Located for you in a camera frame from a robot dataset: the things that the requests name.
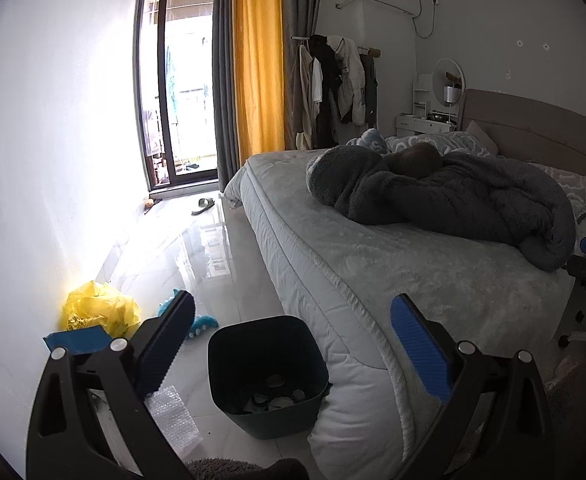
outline gray curtain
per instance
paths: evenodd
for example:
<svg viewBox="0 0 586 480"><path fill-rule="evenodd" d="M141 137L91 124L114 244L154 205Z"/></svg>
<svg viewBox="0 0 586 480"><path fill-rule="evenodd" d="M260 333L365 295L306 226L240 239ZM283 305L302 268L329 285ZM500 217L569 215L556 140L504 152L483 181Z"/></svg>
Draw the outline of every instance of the gray curtain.
<svg viewBox="0 0 586 480"><path fill-rule="evenodd" d="M287 150L295 150L295 134L302 131L301 82L299 75L299 41L291 36L308 38L315 33L320 0L282 0L284 34L285 106L284 141Z"/></svg>
<svg viewBox="0 0 586 480"><path fill-rule="evenodd" d="M224 190L240 169L233 79L233 0L213 0L213 112L217 177Z"/></svg>

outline sliding glass door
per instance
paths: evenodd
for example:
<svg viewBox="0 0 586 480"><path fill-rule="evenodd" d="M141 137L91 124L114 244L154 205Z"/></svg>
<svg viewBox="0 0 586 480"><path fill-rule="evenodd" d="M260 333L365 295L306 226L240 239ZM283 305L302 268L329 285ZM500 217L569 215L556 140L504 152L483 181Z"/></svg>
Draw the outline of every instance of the sliding glass door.
<svg viewBox="0 0 586 480"><path fill-rule="evenodd" d="M140 0L138 105L152 189L217 178L213 0Z"/></svg>

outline glass pane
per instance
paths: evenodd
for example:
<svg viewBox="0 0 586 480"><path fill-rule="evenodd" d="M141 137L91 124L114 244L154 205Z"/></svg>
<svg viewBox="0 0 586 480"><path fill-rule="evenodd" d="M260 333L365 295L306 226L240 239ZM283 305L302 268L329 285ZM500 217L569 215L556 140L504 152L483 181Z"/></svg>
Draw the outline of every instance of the glass pane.
<svg viewBox="0 0 586 480"><path fill-rule="evenodd" d="M151 184L169 184L162 140L157 85L157 15L159 0L144 0L140 20L140 101L145 158Z"/></svg>
<svg viewBox="0 0 586 480"><path fill-rule="evenodd" d="M175 173L217 168L211 73L213 0L167 0L166 103Z"/></svg>

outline round mirror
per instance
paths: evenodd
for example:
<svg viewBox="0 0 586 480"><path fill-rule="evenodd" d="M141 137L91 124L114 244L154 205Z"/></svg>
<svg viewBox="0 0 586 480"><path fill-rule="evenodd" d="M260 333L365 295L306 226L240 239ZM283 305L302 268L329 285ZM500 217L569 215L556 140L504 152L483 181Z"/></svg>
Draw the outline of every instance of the round mirror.
<svg viewBox="0 0 586 480"><path fill-rule="evenodd" d="M440 59L433 71L433 93L438 102L445 107L454 105L465 89L466 81L460 66L448 57Z"/></svg>

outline bed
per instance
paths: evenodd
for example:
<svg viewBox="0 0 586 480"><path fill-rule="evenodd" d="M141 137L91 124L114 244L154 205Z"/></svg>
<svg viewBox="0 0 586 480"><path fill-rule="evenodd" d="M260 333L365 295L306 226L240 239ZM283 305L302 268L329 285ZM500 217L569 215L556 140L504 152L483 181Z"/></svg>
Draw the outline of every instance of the bed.
<svg viewBox="0 0 586 480"><path fill-rule="evenodd" d="M533 100L467 90L460 129L479 124L500 155L586 176L586 118ZM307 323L332 384L308 438L329 479L394 478L439 403L371 312L407 292L427 319L484 352L533 352L550 341L572 290L512 247L422 231L363 226L317 203L305 167L314 152L247 160L225 196L243 203L287 314ZM586 218L578 226L586 236Z"/></svg>

